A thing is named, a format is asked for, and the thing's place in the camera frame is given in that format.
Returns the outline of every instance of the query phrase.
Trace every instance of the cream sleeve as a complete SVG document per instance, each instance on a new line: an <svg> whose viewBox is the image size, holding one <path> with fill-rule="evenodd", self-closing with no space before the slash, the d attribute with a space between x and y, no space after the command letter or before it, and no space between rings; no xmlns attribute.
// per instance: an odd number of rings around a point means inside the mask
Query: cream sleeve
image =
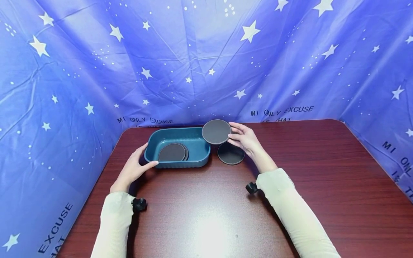
<svg viewBox="0 0 413 258"><path fill-rule="evenodd" d="M274 208L301 258L339 258L316 215L279 168L260 174L256 181Z"/></svg>
<svg viewBox="0 0 413 258"><path fill-rule="evenodd" d="M125 192L106 196L100 214L100 229L91 258L125 258L134 197Z"/></svg>

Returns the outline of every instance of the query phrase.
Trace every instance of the red-brown tabletop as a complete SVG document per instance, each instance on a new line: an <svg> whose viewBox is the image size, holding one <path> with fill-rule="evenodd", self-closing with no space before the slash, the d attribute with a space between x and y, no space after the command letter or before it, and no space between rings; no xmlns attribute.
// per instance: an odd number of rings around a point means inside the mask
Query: red-brown tabletop
<svg viewBox="0 0 413 258"><path fill-rule="evenodd" d="M253 123L342 257L412 257L413 206L344 124L334 120ZM90 257L100 212L130 154L156 128L125 131L59 257ZM152 169L136 183L148 208L134 216L128 257L298 257L272 207L245 185L249 159L230 166L211 149L202 168Z"/></svg>

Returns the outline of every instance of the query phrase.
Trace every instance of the dark round coaster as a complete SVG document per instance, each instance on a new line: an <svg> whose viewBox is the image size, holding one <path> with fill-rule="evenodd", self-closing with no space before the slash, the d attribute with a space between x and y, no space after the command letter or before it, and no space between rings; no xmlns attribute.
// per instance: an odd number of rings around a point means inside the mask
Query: dark round coaster
<svg viewBox="0 0 413 258"><path fill-rule="evenodd" d="M236 165L244 159L245 152L241 148L225 142L218 148L218 157L225 164Z"/></svg>
<svg viewBox="0 0 413 258"><path fill-rule="evenodd" d="M182 145L183 147L184 147L184 149L185 149L185 158L183 159L183 160L188 160L188 158L189 158L189 151L188 151L188 148L185 146L185 145L183 145L182 143L178 143L179 145Z"/></svg>
<svg viewBox="0 0 413 258"><path fill-rule="evenodd" d="M166 145L159 152L159 161L182 161L186 156L186 151L183 145L179 143L171 143Z"/></svg>
<svg viewBox="0 0 413 258"><path fill-rule="evenodd" d="M207 143L221 144L228 140L231 126L221 119L211 120L202 128L202 136Z"/></svg>

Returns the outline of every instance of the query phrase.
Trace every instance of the blue fabric backdrop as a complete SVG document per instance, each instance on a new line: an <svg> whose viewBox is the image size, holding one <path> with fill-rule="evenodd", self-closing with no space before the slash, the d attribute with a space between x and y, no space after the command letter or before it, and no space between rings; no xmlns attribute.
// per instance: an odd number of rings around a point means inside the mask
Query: blue fabric backdrop
<svg viewBox="0 0 413 258"><path fill-rule="evenodd" d="M413 199L411 0L0 3L0 256L53 257L121 133L343 121Z"/></svg>

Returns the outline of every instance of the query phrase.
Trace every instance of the rectangular container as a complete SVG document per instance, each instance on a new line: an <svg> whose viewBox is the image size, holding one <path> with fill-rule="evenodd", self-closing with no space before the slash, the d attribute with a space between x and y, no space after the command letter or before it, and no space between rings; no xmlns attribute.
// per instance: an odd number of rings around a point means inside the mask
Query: rectangular container
<svg viewBox="0 0 413 258"><path fill-rule="evenodd" d="M202 127L165 128L149 137L146 161L158 160L161 149L170 143L181 143L188 149L186 161L161 161L156 168L200 168L208 162L211 146L202 137Z"/></svg>

